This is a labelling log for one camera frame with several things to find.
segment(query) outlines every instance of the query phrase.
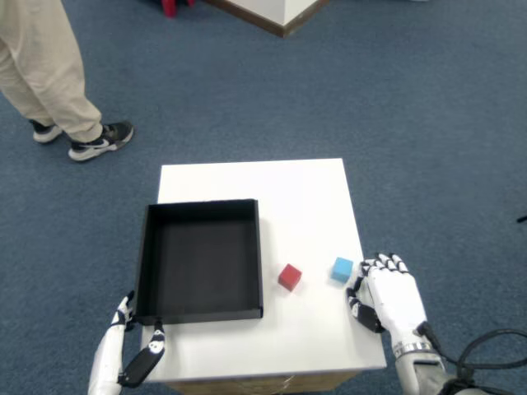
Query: black sneaker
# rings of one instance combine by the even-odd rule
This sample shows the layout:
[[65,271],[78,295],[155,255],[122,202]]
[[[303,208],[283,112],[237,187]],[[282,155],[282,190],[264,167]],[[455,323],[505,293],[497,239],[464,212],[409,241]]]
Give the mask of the black sneaker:
[[72,142],[68,155],[82,162],[95,158],[107,151],[117,151],[133,136],[133,125],[128,121],[102,126],[102,134],[93,142]]
[[52,142],[63,132],[63,130],[57,125],[44,126],[33,120],[31,120],[30,122],[33,125],[33,130],[35,130],[33,132],[33,140],[39,142],[40,144],[47,144],[48,142]]

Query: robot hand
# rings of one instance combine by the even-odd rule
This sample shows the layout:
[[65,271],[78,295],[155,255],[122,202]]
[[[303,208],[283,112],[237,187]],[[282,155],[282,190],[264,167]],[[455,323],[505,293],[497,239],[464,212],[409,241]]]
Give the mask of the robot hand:
[[121,385],[117,380],[122,369],[124,331],[132,321],[129,303],[133,291],[121,301],[115,310],[111,325],[97,348],[91,367],[88,395],[119,395]]
[[[373,306],[368,306],[361,300],[364,297],[359,296],[359,290],[364,287],[371,295]],[[404,347],[428,348],[427,339],[415,332],[427,320],[421,296],[415,279],[399,256],[381,253],[376,259],[362,262],[352,276],[347,296],[352,314],[360,323],[374,332],[389,331],[396,357],[408,351]]]
[[165,352],[165,332],[161,322],[154,325],[148,345],[123,370],[124,332],[131,328],[133,291],[115,311],[114,318],[97,348],[91,367],[88,395],[119,395],[122,387],[139,386]]

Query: black box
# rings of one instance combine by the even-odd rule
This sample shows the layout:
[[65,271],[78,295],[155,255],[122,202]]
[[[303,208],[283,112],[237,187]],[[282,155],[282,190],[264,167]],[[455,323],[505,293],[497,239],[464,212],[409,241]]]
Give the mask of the black box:
[[256,200],[147,207],[136,284],[143,325],[262,318]]

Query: black cable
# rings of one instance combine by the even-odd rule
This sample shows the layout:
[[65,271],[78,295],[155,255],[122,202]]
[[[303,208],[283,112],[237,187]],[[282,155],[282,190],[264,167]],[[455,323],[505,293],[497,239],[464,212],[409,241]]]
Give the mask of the black cable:
[[427,321],[421,323],[417,327],[417,332],[420,335],[426,336],[428,340],[430,341],[430,343],[432,344],[432,346],[437,350],[437,352],[443,358],[449,361],[451,364],[454,364],[456,366],[457,379],[454,379],[448,382],[445,385],[444,391],[441,393],[445,393],[445,394],[453,393],[454,390],[457,392],[464,388],[479,388],[479,389],[482,389],[483,391],[486,391],[488,393],[495,394],[495,395],[514,395],[513,393],[510,393],[508,391],[505,391],[499,388],[477,386],[473,380],[474,371],[478,369],[520,368],[521,366],[527,365],[527,358],[524,358],[523,360],[516,360],[514,362],[507,362],[507,363],[502,363],[502,364],[469,364],[469,363],[466,363],[465,361],[469,358],[470,353],[476,347],[480,346],[484,342],[494,337],[498,337],[502,335],[517,335],[517,336],[527,338],[527,332],[521,331],[518,329],[497,329],[497,330],[485,333],[484,335],[470,342],[469,345],[464,348],[458,360],[451,358],[443,351],[441,344],[439,343],[439,340],[437,339],[436,334],[434,333],[434,331],[431,328],[431,325]]

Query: blue carpet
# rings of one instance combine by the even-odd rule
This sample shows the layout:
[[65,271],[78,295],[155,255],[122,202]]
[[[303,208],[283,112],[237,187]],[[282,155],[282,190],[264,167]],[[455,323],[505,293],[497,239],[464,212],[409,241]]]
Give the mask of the blue carpet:
[[[88,96],[138,133],[79,165],[0,99],[0,394],[86,392],[163,164],[342,157],[364,254],[405,258],[450,354],[527,328],[524,0],[333,0],[286,40],[202,3],[175,20],[149,0],[65,6]],[[388,369],[331,393],[400,393],[386,352]],[[526,377],[477,376],[518,394]]]

